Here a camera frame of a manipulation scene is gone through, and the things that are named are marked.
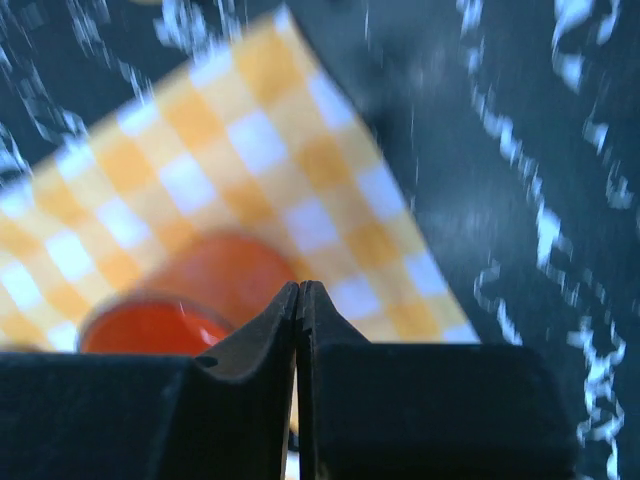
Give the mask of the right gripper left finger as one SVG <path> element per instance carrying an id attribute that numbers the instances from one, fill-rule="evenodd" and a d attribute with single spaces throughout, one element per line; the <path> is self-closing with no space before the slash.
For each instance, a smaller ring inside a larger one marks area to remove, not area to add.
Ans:
<path id="1" fill-rule="evenodd" d="M 5 352 L 5 479 L 280 479 L 299 288 L 197 357 Z"/>

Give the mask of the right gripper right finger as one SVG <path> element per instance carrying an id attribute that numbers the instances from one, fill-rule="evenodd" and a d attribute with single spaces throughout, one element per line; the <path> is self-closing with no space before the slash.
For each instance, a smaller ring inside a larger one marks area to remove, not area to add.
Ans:
<path id="1" fill-rule="evenodd" d="M 304 479 L 572 479 L 577 443 L 553 374 L 504 344 L 373 343 L 324 286 L 297 310 Z"/>

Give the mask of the orange translucent cup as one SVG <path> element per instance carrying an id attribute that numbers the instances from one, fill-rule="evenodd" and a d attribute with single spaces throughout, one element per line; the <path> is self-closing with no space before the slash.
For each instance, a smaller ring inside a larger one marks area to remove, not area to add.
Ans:
<path id="1" fill-rule="evenodd" d="M 260 314 L 295 278 L 272 246 L 238 230 L 217 230 L 99 304 L 77 349 L 198 355 Z"/>

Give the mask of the yellow checkered tablecloth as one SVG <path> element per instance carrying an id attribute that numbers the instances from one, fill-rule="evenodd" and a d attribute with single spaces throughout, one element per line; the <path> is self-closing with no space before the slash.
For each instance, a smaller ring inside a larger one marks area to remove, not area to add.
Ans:
<path id="1" fill-rule="evenodd" d="M 477 335 L 290 10 L 176 70 L 1 196 L 1 337 L 71 350 L 90 309 L 236 228 L 372 340 Z"/>

